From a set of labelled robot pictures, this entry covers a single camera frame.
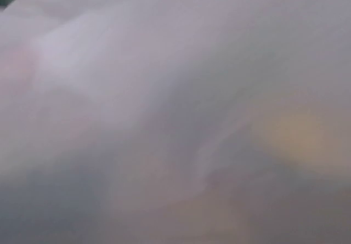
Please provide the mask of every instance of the yellow light spot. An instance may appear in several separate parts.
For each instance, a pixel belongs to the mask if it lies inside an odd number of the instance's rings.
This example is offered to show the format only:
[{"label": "yellow light spot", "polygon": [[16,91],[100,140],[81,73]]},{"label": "yellow light spot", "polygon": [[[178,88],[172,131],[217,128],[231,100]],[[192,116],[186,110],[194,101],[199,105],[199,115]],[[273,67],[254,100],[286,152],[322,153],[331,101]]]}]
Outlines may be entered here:
[{"label": "yellow light spot", "polygon": [[320,174],[351,175],[349,139],[337,122],[337,117],[303,109],[261,119],[253,134],[259,145],[289,164]]}]

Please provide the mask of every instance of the white cloth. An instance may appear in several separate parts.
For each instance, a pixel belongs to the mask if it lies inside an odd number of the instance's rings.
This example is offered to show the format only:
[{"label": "white cloth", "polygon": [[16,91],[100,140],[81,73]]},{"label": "white cloth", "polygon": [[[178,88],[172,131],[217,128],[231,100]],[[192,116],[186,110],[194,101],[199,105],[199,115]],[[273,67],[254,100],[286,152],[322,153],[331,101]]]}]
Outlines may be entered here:
[{"label": "white cloth", "polygon": [[[272,173],[278,161],[248,126],[266,102],[269,113],[295,102],[350,110],[350,9],[351,0],[16,0],[0,13],[0,33],[10,16],[18,31],[0,60],[0,175],[50,173],[108,140],[106,212],[174,205],[216,173],[224,191],[246,186],[253,213],[266,210],[295,185]],[[337,155],[333,175],[351,165]]]}]

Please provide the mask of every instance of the blurry surface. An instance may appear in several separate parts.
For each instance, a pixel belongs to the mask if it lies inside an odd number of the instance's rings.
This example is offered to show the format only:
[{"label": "blurry surface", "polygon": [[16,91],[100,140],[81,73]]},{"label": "blurry surface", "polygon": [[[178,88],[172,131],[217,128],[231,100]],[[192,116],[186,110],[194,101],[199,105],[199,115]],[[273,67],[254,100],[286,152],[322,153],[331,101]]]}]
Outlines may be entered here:
[{"label": "blurry surface", "polygon": [[62,2],[3,12],[0,243],[350,242],[351,0]]},{"label": "blurry surface", "polygon": [[43,32],[50,31],[61,22],[45,16],[21,16],[0,12],[0,51]]}]

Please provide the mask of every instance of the white fabric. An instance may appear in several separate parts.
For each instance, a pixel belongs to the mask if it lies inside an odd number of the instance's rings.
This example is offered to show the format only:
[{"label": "white fabric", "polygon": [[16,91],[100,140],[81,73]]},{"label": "white fabric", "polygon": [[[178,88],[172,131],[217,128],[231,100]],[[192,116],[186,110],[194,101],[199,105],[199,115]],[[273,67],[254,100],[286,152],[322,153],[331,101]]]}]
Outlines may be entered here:
[{"label": "white fabric", "polygon": [[[50,172],[66,152],[107,139],[106,213],[196,197],[216,172],[224,191],[247,182],[245,204],[265,210],[289,190],[264,171],[275,158],[246,127],[266,101],[350,110],[350,9],[351,0],[16,0],[0,13],[0,175]],[[351,165],[341,155],[333,174]]]}]

